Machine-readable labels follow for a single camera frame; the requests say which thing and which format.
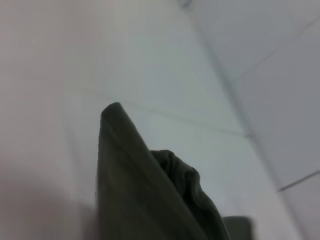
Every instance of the crumpled fabric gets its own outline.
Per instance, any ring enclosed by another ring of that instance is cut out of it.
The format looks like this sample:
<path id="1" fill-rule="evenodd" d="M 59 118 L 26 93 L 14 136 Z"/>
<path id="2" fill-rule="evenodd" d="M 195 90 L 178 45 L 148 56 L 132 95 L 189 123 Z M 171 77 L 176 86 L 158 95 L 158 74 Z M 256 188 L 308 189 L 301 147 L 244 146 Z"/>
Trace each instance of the crumpled fabric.
<path id="1" fill-rule="evenodd" d="M 98 150 L 101 240 L 229 240 L 199 173 L 169 150 L 150 151 L 120 103 L 101 113 Z"/>

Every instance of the tile grout line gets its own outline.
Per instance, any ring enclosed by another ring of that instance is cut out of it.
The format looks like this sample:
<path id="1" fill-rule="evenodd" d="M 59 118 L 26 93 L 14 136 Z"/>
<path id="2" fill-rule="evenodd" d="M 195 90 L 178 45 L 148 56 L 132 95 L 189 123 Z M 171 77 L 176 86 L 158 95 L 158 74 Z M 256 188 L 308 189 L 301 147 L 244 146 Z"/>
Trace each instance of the tile grout line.
<path id="1" fill-rule="evenodd" d="M 259 60 L 258 62 L 256 62 L 252 66 L 248 67 L 248 69 L 246 69 L 239 76 L 235 77 L 234 79 L 231 79 L 230 85 L 231 86 L 236 85 L 241 79 L 243 79 L 245 76 L 247 76 L 249 73 L 251 73 L 256 67 L 258 67 L 260 64 L 264 63 L 267 59 L 271 58 L 277 52 L 281 51 L 283 48 L 285 48 L 285 46 L 288 46 L 291 43 L 293 43 L 297 38 L 299 38 L 301 35 L 303 35 L 308 29 L 310 29 L 312 26 L 314 26 L 318 22 L 320 22 L 320 16 L 313 19 L 311 22 L 306 24 L 301 29 L 298 29 L 296 31 L 296 33 L 293 34 L 292 36 L 288 36 L 288 38 L 283 39 L 283 42 L 281 41 L 282 43 L 279 43 L 278 46 L 275 48 L 275 50 L 273 50 L 272 52 L 267 54 L 265 57 L 263 57 L 261 60 Z"/>
<path id="2" fill-rule="evenodd" d="M 306 181 L 306 180 L 308 180 L 308 179 L 310 179 L 310 178 L 312 178 L 312 177 L 314 177 L 316 175 L 319 175 L 319 174 L 320 174 L 320 170 L 317 170 L 317 171 L 315 171 L 315 172 L 313 172 L 313 173 L 311 173 L 311 174 L 309 174 L 307 176 L 304 176 L 304 177 L 300 178 L 297 181 L 294 181 L 294 182 L 292 182 L 292 183 L 290 183 L 290 184 L 288 184 L 286 186 L 281 187 L 278 190 L 278 192 L 283 192 L 283 191 L 285 191 L 287 189 L 290 189 L 290 188 L 292 188 L 292 187 L 294 187 L 296 185 L 299 185 L 299 184 L 303 183 L 304 181 Z"/>
<path id="3" fill-rule="evenodd" d="M 204 37 L 201 26 L 197 25 L 197 20 L 191 19 L 190 22 L 196 29 L 198 39 L 203 44 L 203 48 L 205 50 L 204 52 L 206 53 L 208 60 L 211 62 L 211 67 L 216 73 L 217 78 L 222 88 L 225 90 L 227 97 L 230 99 L 231 106 L 234 112 L 236 113 L 238 120 L 242 124 L 244 131 L 247 133 L 246 138 L 249 140 L 253 150 L 257 154 L 258 160 L 260 160 L 262 165 L 266 168 L 267 173 L 270 175 L 270 181 L 274 184 L 274 191 L 277 192 L 276 186 L 280 185 L 280 180 L 276 174 L 274 167 L 270 163 L 269 158 L 267 157 L 258 136 L 256 136 L 252 124 L 248 120 L 245 113 L 243 113 L 241 110 L 238 97 L 232 87 L 233 83 L 230 83 L 228 81 L 226 69 L 222 66 L 219 58 L 216 56 L 214 50 L 210 47 L 208 41 Z M 288 214 L 289 219 L 291 219 L 293 226 L 296 228 L 296 231 L 300 235 L 301 239 L 307 239 L 307 234 L 303 226 L 300 224 L 299 218 L 295 214 L 293 206 L 290 204 L 290 202 L 285 196 L 278 195 L 278 197 L 285 202 L 284 208 Z"/>
<path id="4" fill-rule="evenodd" d="M 129 101 L 129 100 L 126 100 L 126 99 L 121 99 L 121 98 L 118 98 L 118 97 L 115 97 L 115 96 L 106 95 L 105 93 L 103 93 L 101 91 L 96 91 L 96 90 L 92 90 L 92 89 L 85 89 L 83 87 L 81 87 L 80 89 L 78 88 L 78 90 L 82 91 L 82 92 L 87 92 L 87 93 L 92 94 L 92 95 L 98 95 L 98 96 L 107 98 L 107 99 L 111 100 L 112 102 L 119 102 L 119 103 L 123 104 L 124 106 L 127 105 L 129 107 L 138 108 L 138 109 L 141 109 L 143 111 L 146 111 L 146 112 L 149 112 L 149 113 L 153 113 L 153 114 L 156 114 L 156 115 L 159 115 L 159 116 L 162 116 L 164 118 L 168 118 L 168 119 L 180 122 L 180 123 L 184 123 L 184 124 L 193 125 L 193 126 L 197 126 L 197 127 L 200 127 L 200 128 L 208 129 L 208 130 L 213 131 L 215 133 L 228 134 L 228 135 L 231 135 L 231 136 L 234 136 L 234 137 L 238 137 L 238 138 L 247 138 L 248 137 L 248 135 L 246 133 L 241 133 L 241 132 L 237 132 L 237 131 L 234 131 L 234 130 L 229 130 L 229 129 L 226 129 L 226 128 L 217 128 L 217 127 L 215 127 L 215 126 L 213 126 L 211 124 L 195 121 L 195 120 L 189 119 L 187 117 L 181 117 L 181 116 L 178 116 L 178 115 L 175 115 L 175 114 L 170 114 L 170 113 L 164 112 L 162 110 L 155 109 L 154 107 L 147 107 L 147 106 L 143 106 L 143 105 L 137 104 L 135 102 L 132 102 L 132 101 Z"/>

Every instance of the white tiled wall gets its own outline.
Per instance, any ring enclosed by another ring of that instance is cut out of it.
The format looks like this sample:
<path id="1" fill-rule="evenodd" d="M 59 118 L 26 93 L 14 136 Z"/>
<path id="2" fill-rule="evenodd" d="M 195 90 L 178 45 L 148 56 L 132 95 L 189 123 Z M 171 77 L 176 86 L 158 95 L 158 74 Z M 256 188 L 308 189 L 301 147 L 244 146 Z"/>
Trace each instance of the white tiled wall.
<path id="1" fill-rule="evenodd" d="M 100 112 L 120 101 L 150 148 L 198 169 L 223 215 L 253 217 L 260 240 L 300 239 L 175 2 L 1 0 L 0 11 L 0 238 L 85 238 Z"/>
<path id="2" fill-rule="evenodd" d="M 299 216 L 307 239 L 319 239 L 320 225 L 320 174 L 283 192 Z"/>
<path id="3" fill-rule="evenodd" d="M 319 171 L 320 2 L 195 0 L 188 12 L 219 61 L 278 187 Z M 310 184 L 284 194 L 304 236 L 313 240 L 320 239 L 320 197 L 316 183 Z"/>

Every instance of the dark green fabric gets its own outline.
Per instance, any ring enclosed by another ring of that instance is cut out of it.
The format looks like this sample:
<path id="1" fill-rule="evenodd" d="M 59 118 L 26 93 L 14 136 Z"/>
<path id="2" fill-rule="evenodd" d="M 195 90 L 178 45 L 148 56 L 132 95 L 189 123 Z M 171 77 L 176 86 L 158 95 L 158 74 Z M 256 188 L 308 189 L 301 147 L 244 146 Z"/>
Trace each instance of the dark green fabric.
<path id="1" fill-rule="evenodd" d="M 199 173 L 168 150 L 149 151 L 119 103 L 101 114 L 98 148 L 101 240 L 229 240 Z"/>
<path id="2" fill-rule="evenodd" d="M 231 240 L 253 240 L 253 223 L 245 216 L 222 218 Z"/>

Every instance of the dark object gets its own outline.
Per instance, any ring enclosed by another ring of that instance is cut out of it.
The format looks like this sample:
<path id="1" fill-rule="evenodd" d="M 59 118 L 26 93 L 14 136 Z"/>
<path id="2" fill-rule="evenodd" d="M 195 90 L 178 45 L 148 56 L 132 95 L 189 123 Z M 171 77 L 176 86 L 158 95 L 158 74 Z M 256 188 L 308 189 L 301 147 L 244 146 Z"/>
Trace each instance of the dark object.
<path id="1" fill-rule="evenodd" d="M 97 200 L 101 240 L 229 240 L 199 173 L 149 151 L 119 103 L 101 114 Z"/>
<path id="2" fill-rule="evenodd" d="M 245 216 L 222 218 L 231 240 L 253 240 L 252 222 Z"/>

